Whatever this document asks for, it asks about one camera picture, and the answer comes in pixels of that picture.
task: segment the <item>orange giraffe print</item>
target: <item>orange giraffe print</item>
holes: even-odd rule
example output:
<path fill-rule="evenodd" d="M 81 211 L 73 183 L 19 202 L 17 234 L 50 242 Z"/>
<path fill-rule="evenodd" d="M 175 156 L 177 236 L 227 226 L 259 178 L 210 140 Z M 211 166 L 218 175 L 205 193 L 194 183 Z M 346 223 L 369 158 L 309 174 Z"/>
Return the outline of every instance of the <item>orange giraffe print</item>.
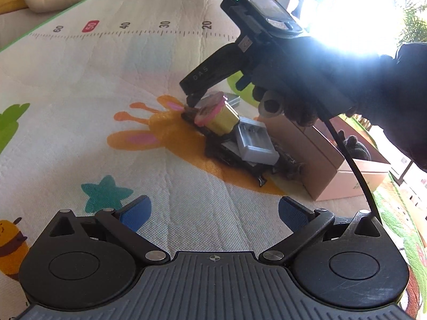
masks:
<path fill-rule="evenodd" d="M 204 155 L 205 136 L 181 118 L 184 105 L 169 95 L 158 97 L 157 102 L 167 110 L 159 111 L 142 102 L 135 102 L 129 106 L 153 113 L 150 119 L 136 118 L 127 112 L 116 113 L 114 115 L 116 121 L 138 122 L 148 125 L 149 130 L 127 130 L 113 133 L 107 138 L 108 145 L 121 150 L 149 150 L 164 147 L 179 158 L 224 182 L 259 193 L 284 195 L 284 192 L 272 180 L 260 188 L 257 180 L 246 171 L 207 158 Z"/>

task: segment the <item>teal star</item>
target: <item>teal star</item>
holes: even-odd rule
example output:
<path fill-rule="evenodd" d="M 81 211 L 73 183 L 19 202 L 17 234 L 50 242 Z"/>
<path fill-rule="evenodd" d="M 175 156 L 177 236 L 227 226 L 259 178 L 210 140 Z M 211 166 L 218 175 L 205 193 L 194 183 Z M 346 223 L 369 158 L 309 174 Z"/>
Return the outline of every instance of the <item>teal star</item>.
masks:
<path fill-rule="evenodd" d="M 122 208 L 121 200 L 132 195 L 133 190 L 118 188 L 114 178 L 105 176 L 99 184 L 82 184 L 82 190 L 89 196 L 85 212 L 94 213 L 104 208 Z"/>

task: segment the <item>red number label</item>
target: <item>red number label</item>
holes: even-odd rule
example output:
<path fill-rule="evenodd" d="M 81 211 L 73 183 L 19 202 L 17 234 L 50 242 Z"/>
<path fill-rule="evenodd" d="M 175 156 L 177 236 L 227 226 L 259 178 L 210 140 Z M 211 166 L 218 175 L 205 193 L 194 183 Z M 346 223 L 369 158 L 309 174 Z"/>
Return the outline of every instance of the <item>red number label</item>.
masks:
<path fill-rule="evenodd" d="M 91 32 L 95 29 L 95 27 L 98 25 L 100 21 L 99 20 L 91 20 L 86 24 L 86 26 L 83 28 L 82 32 Z"/>

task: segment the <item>pink lid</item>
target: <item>pink lid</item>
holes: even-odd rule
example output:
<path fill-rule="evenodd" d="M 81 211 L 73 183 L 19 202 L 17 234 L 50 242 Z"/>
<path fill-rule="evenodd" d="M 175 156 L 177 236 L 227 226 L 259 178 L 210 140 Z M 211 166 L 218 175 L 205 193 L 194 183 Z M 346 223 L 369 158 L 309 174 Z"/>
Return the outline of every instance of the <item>pink lid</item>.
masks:
<path fill-rule="evenodd" d="M 208 124 L 226 105 L 226 101 L 227 99 L 222 91 L 212 95 L 211 97 L 208 97 L 205 104 L 200 108 L 196 117 L 194 118 L 194 124 L 199 127 Z"/>

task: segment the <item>device screen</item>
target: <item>device screen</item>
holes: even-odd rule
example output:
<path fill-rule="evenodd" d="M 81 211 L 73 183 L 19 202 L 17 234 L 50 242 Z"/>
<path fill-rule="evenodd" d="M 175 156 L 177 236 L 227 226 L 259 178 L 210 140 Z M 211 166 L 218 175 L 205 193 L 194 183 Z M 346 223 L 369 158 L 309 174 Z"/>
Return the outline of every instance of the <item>device screen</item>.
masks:
<path fill-rule="evenodd" d="M 261 14 L 270 18 L 289 19 L 285 9 L 276 0 L 248 0 Z"/>

